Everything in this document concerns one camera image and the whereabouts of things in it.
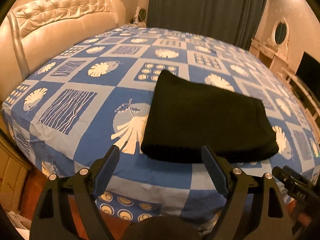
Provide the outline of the black pants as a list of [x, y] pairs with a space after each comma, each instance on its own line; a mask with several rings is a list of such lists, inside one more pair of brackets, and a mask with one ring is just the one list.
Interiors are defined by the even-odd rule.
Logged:
[[261, 100], [162, 71], [142, 152], [158, 161], [199, 164], [203, 146], [230, 163], [266, 160], [279, 150]]

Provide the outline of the cream tufted leather headboard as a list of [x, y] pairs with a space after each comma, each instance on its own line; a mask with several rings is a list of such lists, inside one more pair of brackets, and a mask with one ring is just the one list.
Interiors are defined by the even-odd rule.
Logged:
[[49, 59], [125, 23], [121, 0], [35, 0], [1, 24], [1, 100]]

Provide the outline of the dark green curtain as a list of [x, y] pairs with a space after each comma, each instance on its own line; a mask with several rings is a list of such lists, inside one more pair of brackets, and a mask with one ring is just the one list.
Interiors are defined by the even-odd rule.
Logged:
[[211, 37], [248, 50], [266, 0], [149, 0], [147, 26]]

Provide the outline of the cream bedside cabinet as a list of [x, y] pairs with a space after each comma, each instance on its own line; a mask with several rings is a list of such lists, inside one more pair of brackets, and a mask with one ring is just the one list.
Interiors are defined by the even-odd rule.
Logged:
[[20, 150], [1, 130], [1, 205], [19, 212], [25, 179], [31, 166]]

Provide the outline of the black television screen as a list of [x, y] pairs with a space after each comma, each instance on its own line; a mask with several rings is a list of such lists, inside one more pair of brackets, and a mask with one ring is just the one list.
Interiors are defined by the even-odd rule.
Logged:
[[306, 52], [303, 53], [296, 75], [308, 86], [313, 94], [319, 94], [320, 64]]

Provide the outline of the small desk fan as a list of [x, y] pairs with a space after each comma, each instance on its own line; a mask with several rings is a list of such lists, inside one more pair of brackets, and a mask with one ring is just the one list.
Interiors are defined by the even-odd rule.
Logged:
[[137, 7], [136, 13], [133, 17], [133, 23], [138, 27], [145, 28], [146, 14], [147, 14], [146, 9]]

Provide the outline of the blue patterned bed sheet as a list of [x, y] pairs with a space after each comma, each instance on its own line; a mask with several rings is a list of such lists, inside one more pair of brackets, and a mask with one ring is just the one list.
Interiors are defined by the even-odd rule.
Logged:
[[140, 150], [162, 70], [262, 100], [279, 152], [240, 164], [247, 174], [287, 165], [312, 176], [319, 146], [293, 94], [248, 51], [210, 37], [129, 26], [99, 34], [52, 53], [9, 90], [2, 112], [18, 147], [46, 175], [71, 176], [118, 146], [120, 161], [96, 202], [101, 211], [132, 222], [173, 215], [205, 232], [226, 201], [205, 167], [151, 160]]

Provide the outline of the white vanity dresser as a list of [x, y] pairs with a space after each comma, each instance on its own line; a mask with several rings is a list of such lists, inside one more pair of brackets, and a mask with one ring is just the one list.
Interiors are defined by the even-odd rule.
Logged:
[[255, 54], [261, 62], [263, 60], [259, 58], [260, 56], [270, 59], [271, 63], [268, 69], [287, 89], [295, 93], [307, 116], [310, 117], [312, 121], [319, 121], [319, 102], [311, 90], [291, 72], [287, 63], [274, 53], [272, 49], [255, 39], [252, 39], [249, 51], [251, 54]]

